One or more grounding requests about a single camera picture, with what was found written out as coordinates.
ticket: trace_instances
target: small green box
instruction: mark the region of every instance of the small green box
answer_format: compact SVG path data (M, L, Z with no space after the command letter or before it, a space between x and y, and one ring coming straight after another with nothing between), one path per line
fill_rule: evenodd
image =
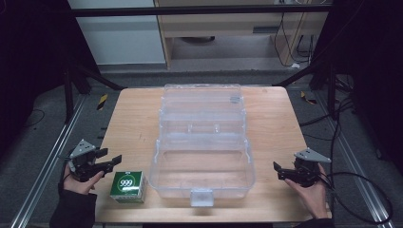
M145 201L146 179L143 171L116 172L110 196L119 203L142 203Z

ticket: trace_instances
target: white cabinet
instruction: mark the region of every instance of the white cabinet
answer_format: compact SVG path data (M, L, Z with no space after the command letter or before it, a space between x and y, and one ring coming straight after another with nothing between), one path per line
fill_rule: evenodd
M69 0L72 9L154 7L152 0ZM78 17L100 69L165 64L156 16Z

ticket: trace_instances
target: clear plastic container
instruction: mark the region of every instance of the clear plastic container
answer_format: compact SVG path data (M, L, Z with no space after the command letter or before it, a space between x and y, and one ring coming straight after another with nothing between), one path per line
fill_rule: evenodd
M166 85L149 183L191 206L243 198L255 183L239 85Z

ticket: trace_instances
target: wooden tabletop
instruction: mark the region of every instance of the wooden tabletop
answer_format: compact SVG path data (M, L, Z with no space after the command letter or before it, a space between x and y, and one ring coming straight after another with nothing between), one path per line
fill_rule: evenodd
M242 86L247 137L256 183L244 199L215 199L214 207L192 208L189 199L162 199L147 187L144 204L120 204L109 196L114 173L96 184L97 222L284 222L309 219L297 194L278 180L273 162L294 168L294 153L306 148L287 91L282 87ZM121 92L102 148L123 155L114 171L144 171L148 177L163 88L128 88Z

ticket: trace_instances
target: human hand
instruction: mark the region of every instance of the human hand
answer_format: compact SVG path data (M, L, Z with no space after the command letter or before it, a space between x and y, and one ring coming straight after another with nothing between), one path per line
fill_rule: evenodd
M63 186L65 190L78 194L88 195L89 190L95 189L94 184L97 183L103 175L104 171L100 171L87 182L79 182L70 175L70 168L68 167L68 165L66 165L64 175L65 181L63 183Z
M325 175L323 167L320 164L318 165L320 173ZM298 193L306 209L314 219L328 218L326 210L326 186L322 180L307 188L301 187L292 180L286 179L284 181Z

